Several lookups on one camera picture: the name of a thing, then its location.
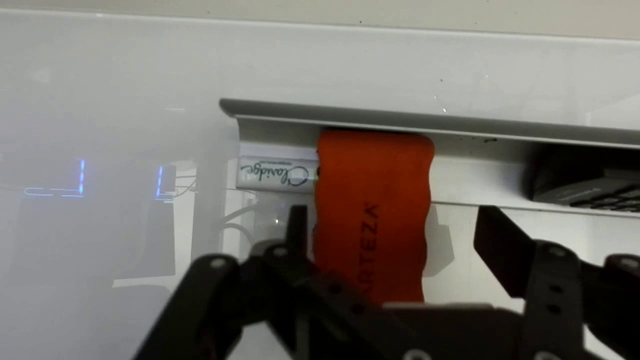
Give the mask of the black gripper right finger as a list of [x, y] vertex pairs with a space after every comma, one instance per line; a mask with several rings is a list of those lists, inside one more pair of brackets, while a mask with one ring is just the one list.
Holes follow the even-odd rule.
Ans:
[[523, 299], [519, 360], [593, 360], [584, 330], [627, 360], [640, 358], [640, 268], [634, 253], [601, 265], [558, 241], [530, 237], [495, 205], [480, 205], [474, 250], [509, 297]]

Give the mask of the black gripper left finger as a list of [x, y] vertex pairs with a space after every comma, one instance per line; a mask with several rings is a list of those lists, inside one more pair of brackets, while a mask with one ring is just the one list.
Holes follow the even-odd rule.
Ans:
[[291, 205], [281, 240], [237, 262], [190, 264], [132, 360], [228, 360], [241, 332], [265, 324], [291, 360], [402, 360], [418, 333], [306, 255], [308, 207]]

